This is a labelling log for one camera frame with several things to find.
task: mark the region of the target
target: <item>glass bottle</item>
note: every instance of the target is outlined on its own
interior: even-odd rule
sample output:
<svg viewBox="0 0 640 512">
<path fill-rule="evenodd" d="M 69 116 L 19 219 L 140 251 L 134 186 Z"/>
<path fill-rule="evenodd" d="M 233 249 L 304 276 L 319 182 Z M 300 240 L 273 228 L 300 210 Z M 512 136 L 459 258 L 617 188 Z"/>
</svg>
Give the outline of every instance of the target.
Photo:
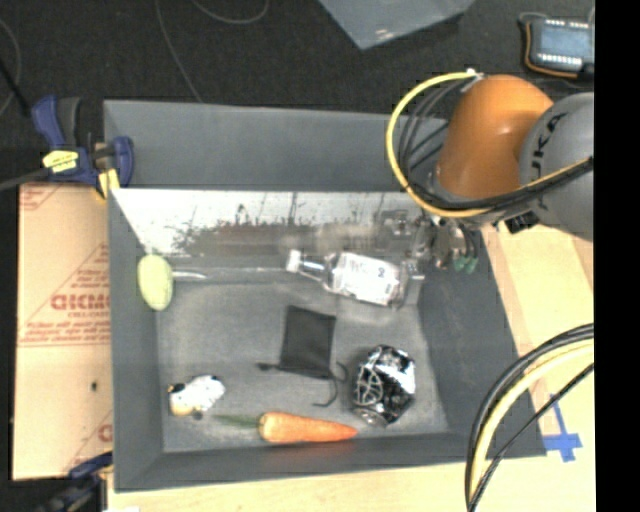
<svg viewBox="0 0 640 512">
<path fill-rule="evenodd" d="M 286 270 L 319 281 L 331 293 L 381 306 L 401 304 L 409 280 L 405 265 L 346 251 L 318 258 L 292 249 Z"/>
</svg>

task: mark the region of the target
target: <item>green fruit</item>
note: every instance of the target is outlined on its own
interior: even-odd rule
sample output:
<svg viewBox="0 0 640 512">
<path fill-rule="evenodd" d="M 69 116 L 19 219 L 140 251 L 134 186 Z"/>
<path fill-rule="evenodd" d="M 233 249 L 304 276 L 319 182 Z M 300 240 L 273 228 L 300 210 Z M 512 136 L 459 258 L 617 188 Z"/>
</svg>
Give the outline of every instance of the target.
<svg viewBox="0 0 640 512">
<path fill-rule="evenodd" d="M 147 254 L 138 262 L 138 287 L 151 309 L 162 311 L 173 296 L 173 271 L 162 256 Z"/>
</svg>

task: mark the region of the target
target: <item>orange robot part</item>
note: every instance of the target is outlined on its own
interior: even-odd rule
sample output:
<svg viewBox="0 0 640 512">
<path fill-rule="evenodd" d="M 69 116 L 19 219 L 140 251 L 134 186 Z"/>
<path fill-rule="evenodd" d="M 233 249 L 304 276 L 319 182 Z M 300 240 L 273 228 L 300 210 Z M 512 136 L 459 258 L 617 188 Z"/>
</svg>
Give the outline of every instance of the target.
<svg viewBox="0 0 640 512">
<path fill-rule="evenodd" d="M 520 187 L 522 143 L 553 101 L 511 75 L 475 83 L 451 118 L 436 168 L 440 185 L 467 199 L 484 199 Z"/>
</svg>

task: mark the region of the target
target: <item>yellow cable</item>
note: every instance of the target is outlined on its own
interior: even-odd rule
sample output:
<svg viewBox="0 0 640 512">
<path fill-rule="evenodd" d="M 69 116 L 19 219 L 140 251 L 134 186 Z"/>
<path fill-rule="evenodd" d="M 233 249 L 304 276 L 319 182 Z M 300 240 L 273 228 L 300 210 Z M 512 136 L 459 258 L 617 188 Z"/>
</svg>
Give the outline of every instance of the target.
<svg viewBox="0 0 640 512">
<path fill-rule="evenodd" d="M 389 158 L 389 164 L 391 165 L 391 169 L 393 170 L 393 174 L 395 175 L 396 179 L 398 180 L 402 188 L 406 190 L 407 194 L 409 194 L 409 196 L 416 203 L 418 203 L 418 205 L 420 205 L 421 208 L 423 208 L 424 210 L 434 215 L 439 215 L 440 217 L 451 217 L 451 218 L 473 217 L 475 215 L 486 213 L 490 211 L 491 208 L 468 208 L 466 210 L 457 210 L 457 209 L 448 210 L 444 208 L 438 208 L 437 206 L 433 206 L 428 202 L 426 202 L 422 197 L 420 197 L 418 193 L 416 193 L 415 190 L 413 190 L 413 188 L 411 187 L 411 184 L 409 183 L 404 173 L 402 172 L 402 169 L 400 168 L 400 164 L 398 163 L 398 160 L 395 155 L 395 150 L 393 149 L 393 132 L 395 131 L 395 127 L 398 124 L 398 119 L 400 118 L 402 112 L 404 112 L 405 108 L 407 108 L 407 105 L 409 105 L 409 103 L 413 101 L 413 99 L 416 96 L 418 96 L 420 93 L 429 89 L 430 87 L 441 84 L 443 82 L 449 82 L 452 80 L 464 80 L 465 78 L 472 78 L 472 77 L 480 77 L 480 75 L 473 70 L 461 71 L 461 72 L 448 73 L 445 75 L 440 75 L 434 78 L 430 78 L 429 80 L 426 80 L 421 84 L 418 84 L 416 87 L 411 89 L 404 96 L 404 98 L 400 100 L 398 105 L 396 105 L 396 108 L 391 113 L 391 117 L 389 118 L 389 124 L 387 126 L 387 131 L 385 135 L 385 147 L 387 150 L 387 157 Z M 574 167 L 575 165 L 580 165 L 582 163 L 585 163 L 588 160 L 589 158 L 585 158 L 583 160 L 570 164 L 566 167 L 563 167 L 562 169 L 559 169 L 550 174 L 547 174 L 537 180 L 531 181 L 528 184 L 518 188 L 517 190 L 527 189 L 539 183 L 543 183 L 545 181 L 551 180 L 556 176 L 565 173 L 568 169 Z"/>
<path fill-rule="evenodd" d="M 531 386 L 531 384 L 547 374 L 553 368 L 569 361 L 570 359 L 574 359 L 576 357 L 589 353 L 593 354 L 595 351 L 593 340 L 582 342 L 581 344 L 579 344 L 579 346 L 573 346 L 569 350 L 566 350 L 567 347 L 562 348 L 565 349 L 564 352 L 557 354 L 555 357 L 551 357 L 550 359 L 547 359 L 546 361 L 540 363 L 533 370 L 531 370 L 520 380 L 518 380 L 494 407 L 491 416 L 485 423 L 484 428 L 478 436 L 477 447 L 474 453 L 473 461 L 471 463 L 471 485 L 469 487 L 469 499 L 476 492 L 478 484 L 480 483 L 480 479 L 482 478 L 482 462 L 486 460 L 489 446 L 491 444 L 491 440 L 493 439 L 496 428 L 498 427 L 500 421 L 502 421 L 502 419 L 504 418 L 505 414 L 520 397 L 520 395 L 524 393 L 524 391 L 526 391 Z"/>
</svg>

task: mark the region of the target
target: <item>carrot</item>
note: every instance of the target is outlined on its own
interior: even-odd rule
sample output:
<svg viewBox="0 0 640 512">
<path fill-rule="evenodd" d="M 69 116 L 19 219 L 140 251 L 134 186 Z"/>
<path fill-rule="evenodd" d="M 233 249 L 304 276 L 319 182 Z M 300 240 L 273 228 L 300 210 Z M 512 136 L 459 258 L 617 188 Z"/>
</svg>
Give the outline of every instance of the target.
<svg viewBox="0 0 640 512">
<path fill-rule="evenodd" d="M 264 413 L 258 420 L 258 431 L 262 439 L 270 443 L 342 441 L 358 433 L 349 425 L 286 412 Z"/>
</svg>

